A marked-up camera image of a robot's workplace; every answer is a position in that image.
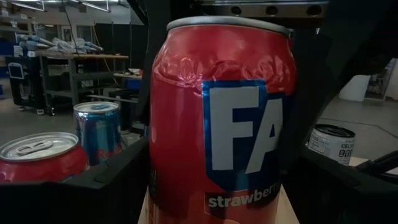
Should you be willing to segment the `red Fanta strawberry can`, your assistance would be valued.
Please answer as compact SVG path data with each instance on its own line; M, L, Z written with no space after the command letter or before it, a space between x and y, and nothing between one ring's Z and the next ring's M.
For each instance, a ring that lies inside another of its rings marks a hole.
M150 79L149 224L274 224L297 81L288 29L177 19Z
M60 182L90 165L79 138L72 133L38 133L0 146L0 183Z

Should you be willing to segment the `white Celsius can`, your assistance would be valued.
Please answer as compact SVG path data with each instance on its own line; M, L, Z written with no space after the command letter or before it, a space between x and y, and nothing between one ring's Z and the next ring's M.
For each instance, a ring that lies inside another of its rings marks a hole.
M348 166L355 145L356 134L331 124L316 124L307 147L339 164Z

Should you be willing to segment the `blue silver Red Bull can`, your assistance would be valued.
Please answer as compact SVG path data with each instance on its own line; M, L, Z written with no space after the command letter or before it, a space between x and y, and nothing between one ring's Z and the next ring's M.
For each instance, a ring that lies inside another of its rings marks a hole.
M122 151L120 110L117 103L91 101L73 107L76 135L96 166Z

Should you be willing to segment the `black rolling cart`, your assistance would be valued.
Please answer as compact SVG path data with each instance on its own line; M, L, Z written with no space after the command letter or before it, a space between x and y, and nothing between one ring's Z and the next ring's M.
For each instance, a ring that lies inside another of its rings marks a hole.
M38 115L54 115L48 91L53 85L47 57L6 57L7 74L18 110L33 108Z

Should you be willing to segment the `grey plastic bags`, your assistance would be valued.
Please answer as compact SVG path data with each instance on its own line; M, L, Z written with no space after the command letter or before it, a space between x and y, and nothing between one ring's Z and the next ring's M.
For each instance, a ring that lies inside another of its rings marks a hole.
M103 48L92 42L77 38L71 42L54 37L52 41L43 39L37 35L17 34L17 43L27 50L48 50L68 54L88 54L102 52Z

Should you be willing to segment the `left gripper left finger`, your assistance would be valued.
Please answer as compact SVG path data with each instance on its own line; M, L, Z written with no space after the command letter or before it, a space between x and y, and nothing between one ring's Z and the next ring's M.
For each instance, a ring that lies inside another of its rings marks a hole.
M63 182L0 184L0 224L138 224L148 183L141 138Z

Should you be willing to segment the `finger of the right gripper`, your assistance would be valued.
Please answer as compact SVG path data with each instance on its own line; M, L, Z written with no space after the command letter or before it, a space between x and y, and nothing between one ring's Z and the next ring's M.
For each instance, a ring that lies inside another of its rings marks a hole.
M343 82L342 71L358 40L350 34L316 34L296 30L293 55L298 80L291 115L279 140L279 170L288 171L299 158L325 104Z
M142 0L146 11L147 47L136 115L146 131L149 130L150 123L150 77L155 57L167 36L167 24L188 17L192 2L193 0Z

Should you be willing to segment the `wooden workbench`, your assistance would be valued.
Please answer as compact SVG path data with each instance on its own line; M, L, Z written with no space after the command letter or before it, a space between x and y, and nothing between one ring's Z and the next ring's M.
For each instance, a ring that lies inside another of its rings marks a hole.
M41 77L43 82L44 89L44 97L46 107L48 109L52 109L52 97L53 96L62 96L72 99L72 105L78 104L79 100L79 88L78 84L82 81L88 80L100 80L100 79L108 79L113 78L115 71L108 72L83 72L78 73L78 62L83 60L128 60L129 57L126 55L111 55L111 54L69 54L69 53L61 53L54 52L48 50L37 50L35 52L36 56L38 56L40 60L41 67ZM47 83L47 79L49 77L49 69L48 69L48 59L55 60L67 60L68 61L68 72L69 79L68 83L70 84L70 90L49 90L49 84Z

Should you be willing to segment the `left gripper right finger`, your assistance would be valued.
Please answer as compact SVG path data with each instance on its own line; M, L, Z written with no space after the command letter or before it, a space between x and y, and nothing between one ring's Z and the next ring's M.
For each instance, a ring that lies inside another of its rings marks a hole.
M358 166L303 149L282 183L300 224L398 224L398 151Z

